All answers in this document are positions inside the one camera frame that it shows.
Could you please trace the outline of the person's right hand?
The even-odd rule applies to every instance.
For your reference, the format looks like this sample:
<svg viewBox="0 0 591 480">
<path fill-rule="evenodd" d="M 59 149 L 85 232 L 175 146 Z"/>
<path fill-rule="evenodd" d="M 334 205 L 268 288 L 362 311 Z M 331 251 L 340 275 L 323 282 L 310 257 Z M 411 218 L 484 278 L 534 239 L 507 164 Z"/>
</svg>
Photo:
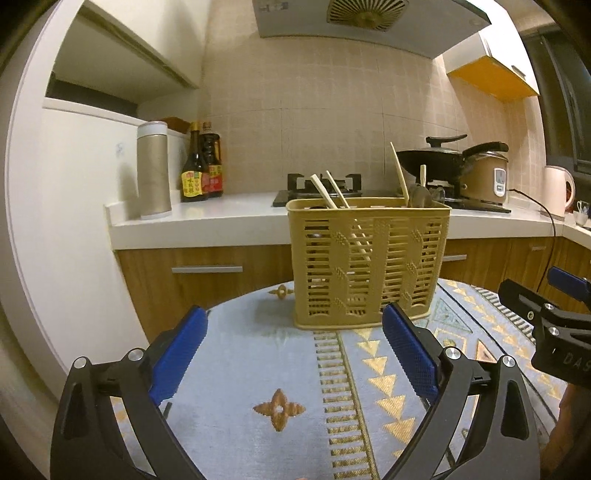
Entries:
<svg viewBox="0 0 591 480">
<path fill-rule="evenodd" d="M 582 435 L 584 424 L 590 419 L 590 391 L 568 384 L 559 404 L 559 418 L 547 445 L 541 452 L 541 474 L 553 473 Z"/>
</svg>

